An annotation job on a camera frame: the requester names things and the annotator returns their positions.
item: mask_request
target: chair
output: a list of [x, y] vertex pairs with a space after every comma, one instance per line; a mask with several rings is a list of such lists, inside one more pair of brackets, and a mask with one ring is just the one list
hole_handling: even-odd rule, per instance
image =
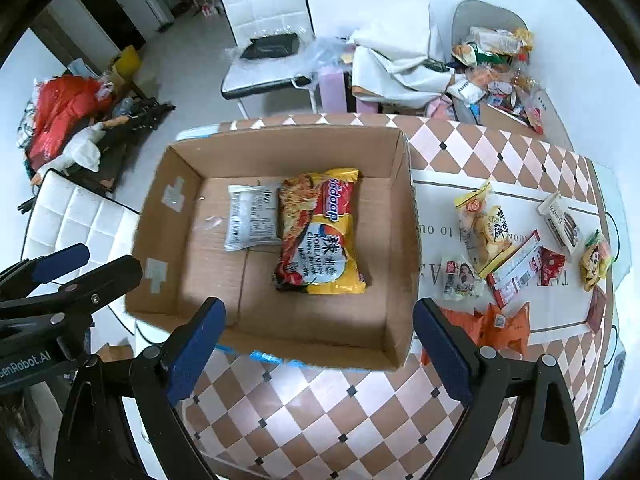
[[[300, 37], [300, 50], [278, 59], [235, 59], [226, 73], [220, 92], [234, 99], [247, 119], [242, 97], [281, 88], [299, 88], [309, 84], [312, 75], [304, 73], [303, 45], [314, 39], [307, 0], [222, 0], [236, 45], [244, 50], [252, 38], [295, 32]], [[311, 108], [318, 111], [313, 90], [309, 90]]]
[[[481, 0], [463, 0], [456, 7], [451, 24], [451, 46], [462, 43], [469, 35], [471, 27], [502, 28], [516, 30], [527, 28], [524, 20], [515, 12], [492, 6]], [[452, 97], [453, 107], [461, 123], [478, 124], [469, 108], [459, 99]]]
[[[24, 234], [22, 259], [46, 256], [71, 245], [89, 248], [89, 262], [59, 279], [65, 283], [95, 267], [131, 254], [138, 213], [47, 171]], [[132, 334], [136, 319], [124, 310], [124, 297], [109, 305]]]

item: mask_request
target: white chair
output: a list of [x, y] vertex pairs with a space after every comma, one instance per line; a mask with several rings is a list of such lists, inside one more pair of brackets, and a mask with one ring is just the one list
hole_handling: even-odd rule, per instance
[[[222, 81], [220, 92], [235, 99], [247, 119], [242, 97], [281, 88], [298, 88], [311, 82], [305, 73], [302, 51], [314, 39], [307, 0], [222, 0], [226, 17], [239, 49], [244, 50], [252, 38], [294, 32], [300, 38], [297, 54], [277, 59], [235, 59]], [[318, 111], [314, 92], [309, 90], [311, 108]]]
[[[89, 262], [59, 278], [66, 283], [95, 267], [131, 254], [138, 213], [47, 171], [33, 205], [22, 246], [22, 259], [46, 256], [71, 245], [89, 248]], [[136, 319], [124, 310], [124, 297], [109, 305], [135, 334]]]

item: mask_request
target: barcode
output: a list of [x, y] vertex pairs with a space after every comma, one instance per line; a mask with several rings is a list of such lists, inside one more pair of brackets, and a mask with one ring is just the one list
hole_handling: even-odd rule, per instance
[[444, 284], [444, 292], [445, 294], [449, 294], [451, 289], [453, 289], [453, 280], [455, 279], [455, 274], [447, 274], [447, 281]]
[[237, 242], [240, 239], [240, 219], [231, 219], [231, 239]]
[[529, 271], [527, 271], [525, 274], [523, 274], [520, 279], [518, 280], [518, 284], [523, 287], [525, 285], [527, 285], [527, 283], [529, 283], [529, 280], [531, 279], [531, 275], [529, 274]]

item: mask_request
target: black bag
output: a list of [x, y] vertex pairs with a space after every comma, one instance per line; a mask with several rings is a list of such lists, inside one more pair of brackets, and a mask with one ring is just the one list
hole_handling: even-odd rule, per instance
[[292, 56], [298, 52], [300, 40], [297, 34], [277, 34], [264, 38], [252, 38], [241, 59], [267, 59]]

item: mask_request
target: doorway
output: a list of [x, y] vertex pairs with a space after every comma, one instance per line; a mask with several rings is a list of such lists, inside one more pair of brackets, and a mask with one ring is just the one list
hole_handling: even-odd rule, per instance
[[145, 44], [145, 38], [117, 0], [80, 1], [120, 50], [129, 45], [139, 50]]

